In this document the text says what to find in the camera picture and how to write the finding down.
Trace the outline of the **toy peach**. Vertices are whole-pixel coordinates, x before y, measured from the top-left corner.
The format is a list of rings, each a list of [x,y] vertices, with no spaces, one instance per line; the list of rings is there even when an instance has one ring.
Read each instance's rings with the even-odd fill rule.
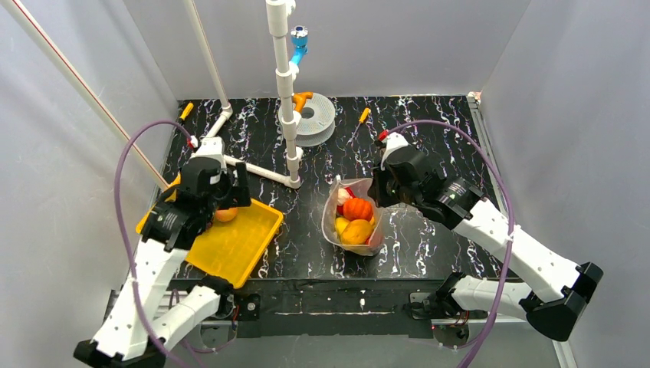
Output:
[[[219,209],[214,214],[214,220],[217,222],[230,222],[238,214],[238,208]]]

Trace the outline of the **orange toy pumpkin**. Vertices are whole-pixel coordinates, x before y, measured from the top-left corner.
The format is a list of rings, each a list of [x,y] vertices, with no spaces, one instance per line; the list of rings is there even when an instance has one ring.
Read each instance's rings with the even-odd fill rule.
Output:
[[[343,211],[343,216],[350,221],[362,219],[369,222],[373,218],[371,203],[362,198],[348,200],[343,207]]]

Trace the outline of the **yellow toy mango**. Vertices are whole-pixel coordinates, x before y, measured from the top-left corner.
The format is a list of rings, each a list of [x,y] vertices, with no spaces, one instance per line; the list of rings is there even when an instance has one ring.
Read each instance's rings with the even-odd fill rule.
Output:
[[[350,224],[350,220],[345,217],[336,217],[335,218],[335,230],[336,233],[341,236],[345,231],[346,227]]]

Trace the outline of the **clear polka dot zip bag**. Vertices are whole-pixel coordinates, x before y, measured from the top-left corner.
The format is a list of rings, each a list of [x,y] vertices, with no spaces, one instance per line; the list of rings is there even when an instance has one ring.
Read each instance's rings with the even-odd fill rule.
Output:
[[[371,178],[335,178],[321,221],[327,242],[357,255],[379,253],[383,242],[382,209],[368,196],[372,181]]]

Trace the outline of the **toy orange fruit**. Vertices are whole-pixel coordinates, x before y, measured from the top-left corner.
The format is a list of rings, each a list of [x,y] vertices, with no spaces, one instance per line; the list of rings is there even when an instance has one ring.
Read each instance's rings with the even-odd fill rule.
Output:
[[[373,224],[365,219],[352,220],[340,231],[340,240],[344,245],[366,244],[374,229]]]

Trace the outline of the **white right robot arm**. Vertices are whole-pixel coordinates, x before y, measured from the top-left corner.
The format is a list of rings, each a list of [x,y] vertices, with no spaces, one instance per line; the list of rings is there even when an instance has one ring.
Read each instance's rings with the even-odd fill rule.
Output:
[[[551,340],[569,339],[602,279],[596,264],[568,260],[520,227],[510,233],[481,190],[440,176],[413,146],[383,150],[368,195],[380,207],[410,205],[505,263],[520,280],[504,284],[498,313],[527,321]]]

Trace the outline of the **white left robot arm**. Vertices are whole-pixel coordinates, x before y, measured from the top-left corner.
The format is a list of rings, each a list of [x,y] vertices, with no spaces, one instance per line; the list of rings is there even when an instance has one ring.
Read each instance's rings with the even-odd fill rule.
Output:
[[[145,217],[138,249],[129,253],[131,275],[101,328],[77,344],[74,358],[91,367],[164,366],[170,350],[204,319],[220,314],[234,290],[224,278],[206,276],[157,317],[169,282],[218,210],[250,204],[244,163],[230,170],[213,158],[190,159],[179,183]]]

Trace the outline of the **white toy garlic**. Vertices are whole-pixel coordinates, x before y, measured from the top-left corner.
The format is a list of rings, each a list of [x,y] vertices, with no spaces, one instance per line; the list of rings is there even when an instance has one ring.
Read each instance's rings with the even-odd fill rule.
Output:
[[[353,198],[353,195],[348,191],[347,188],[339,187],[336,190],[336,205],[343,206],[348,200]]]

